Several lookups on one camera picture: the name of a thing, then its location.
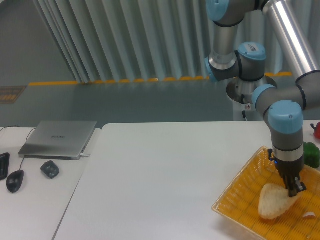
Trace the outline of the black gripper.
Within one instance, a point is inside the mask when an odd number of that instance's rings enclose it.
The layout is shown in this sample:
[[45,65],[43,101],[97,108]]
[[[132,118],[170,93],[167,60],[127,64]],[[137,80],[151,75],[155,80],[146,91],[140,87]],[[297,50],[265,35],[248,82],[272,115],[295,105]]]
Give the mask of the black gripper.
[[292,151],[283,151],[277,148],[268,149],[270,161],[282,177],[289,197],[295,197],[298,193],[307,190],[306,185],[301,181],[299,175],[304,168],[304,149],[298,148]]

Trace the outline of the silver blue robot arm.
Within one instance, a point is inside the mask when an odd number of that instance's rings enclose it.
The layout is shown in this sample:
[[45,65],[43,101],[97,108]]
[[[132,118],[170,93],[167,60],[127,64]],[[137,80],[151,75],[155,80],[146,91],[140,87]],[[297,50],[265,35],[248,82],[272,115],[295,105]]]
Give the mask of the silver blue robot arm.
[[[286,58],[295,84],[279,89],[274,74],[265,72],[266,50],[256,42],[234,48],[238,26],[246,14],[261,11],[268,19]],[[230,80],[229,97],[254,108],[271,134],[269,156],[290,197],[306,190],[300,173],[304,167],[303,111],[320,105],[320,66],[296,19],[289,0],[208,0],[208,18],[214,40],[204,63],[211,81]]]

